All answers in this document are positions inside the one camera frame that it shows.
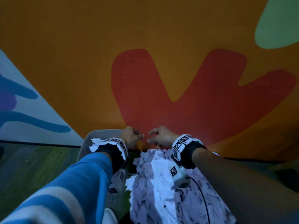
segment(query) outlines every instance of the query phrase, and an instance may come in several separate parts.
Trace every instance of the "wire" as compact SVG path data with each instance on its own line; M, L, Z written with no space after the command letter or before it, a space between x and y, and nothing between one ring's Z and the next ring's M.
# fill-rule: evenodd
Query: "wire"
M200 192L202 193L201 188L199 187L199 185L197 184L197 182L194 180L194 178L192 178L192 177L186 177L186 178L190 178L190 179L192 179L192 180L195 182L195 184L197 185L197 187L198 187L198 189L200 190ZM206 201L205 201L205 198L204 198L204 204L205 204L205 206L206 206L206 210L207 210L207 203L206 203ZM209 216L209 212L208 212L208 210L207 210L207 220L208 220L209 224L211 224L211 222L210 222L210 216Z

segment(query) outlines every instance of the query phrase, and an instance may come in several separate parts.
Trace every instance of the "blue and white striped sleeve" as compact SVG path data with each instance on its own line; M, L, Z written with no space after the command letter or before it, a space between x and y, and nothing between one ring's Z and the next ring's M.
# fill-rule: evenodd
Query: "blue and white striped sleeve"
M0 224L101 224L112 164L92 153L26 199Z

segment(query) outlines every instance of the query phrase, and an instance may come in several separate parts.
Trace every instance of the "hand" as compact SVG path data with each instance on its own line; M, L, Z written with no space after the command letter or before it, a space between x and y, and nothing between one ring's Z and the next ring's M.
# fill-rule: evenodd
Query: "hand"
M172 146L179 135L171 132L165 126L155 128L149 132L149 135L156 134L152 138L148 139L147 142L155 145Z
M141 134L139 130L134 129L133 127L127 127L123 129L121 139L128 148L134 148L137 141L144 139L144 134Z

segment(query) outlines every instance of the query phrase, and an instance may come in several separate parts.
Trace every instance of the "gray bin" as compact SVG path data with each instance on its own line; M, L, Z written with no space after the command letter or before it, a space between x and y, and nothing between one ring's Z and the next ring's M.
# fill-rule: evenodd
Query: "gray bin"
M112 137L117 137L119 138L120 135L122 133L122 130L96 130L96 131L92 131L90 132L84 142L83 145L80 148L78 157L77 157L77 162L82 159L84 156L92 153L89 149L90 146L92 146L92 139L93 138L100 138L100 139L108 139L108 138L112 138Z

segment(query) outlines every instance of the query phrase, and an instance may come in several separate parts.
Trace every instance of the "red painted shape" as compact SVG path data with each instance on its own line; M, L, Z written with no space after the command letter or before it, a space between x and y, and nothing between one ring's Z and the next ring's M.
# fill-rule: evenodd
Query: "red painted shape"
M127 125L144 134L164 125L211 145L257 122L297 84L290 73L275 70L246 86L238 86L245 66L244 55L213 50L189 88L172 102L150 54L145 49L134 49L115 58L112 90Z

